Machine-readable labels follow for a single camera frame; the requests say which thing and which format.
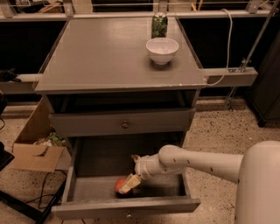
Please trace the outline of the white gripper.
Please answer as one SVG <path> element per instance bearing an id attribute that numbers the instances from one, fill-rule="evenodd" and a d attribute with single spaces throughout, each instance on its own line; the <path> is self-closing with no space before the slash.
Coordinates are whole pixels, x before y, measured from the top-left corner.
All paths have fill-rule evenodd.
<path id="1" fill-rule="evenodd" d="M 138 155 L 131 155 L 131 158 L 135 162 L 135 173 L 130 174 L 126 178 L 126 185 L 129 192 L 141 184 L 141 179 L 150 179 L 161 173 L 161 164 L 159 161 L 158 154 L 147 155 L 140 157 Z"/>

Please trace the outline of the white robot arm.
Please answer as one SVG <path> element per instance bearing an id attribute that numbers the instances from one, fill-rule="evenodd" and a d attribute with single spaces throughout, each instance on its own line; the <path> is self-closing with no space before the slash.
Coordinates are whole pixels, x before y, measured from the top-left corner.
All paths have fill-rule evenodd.
<path id="1" fill-rule="evenodd" d="M 192 168 L 237 184 L 234 224 L 280 224 L 280 142 L 263 141 L 244 154 L 163 146 L 157 154 L 132 157 L 135 172 L 117 184 L 126 194 L 145 179 Z"/>

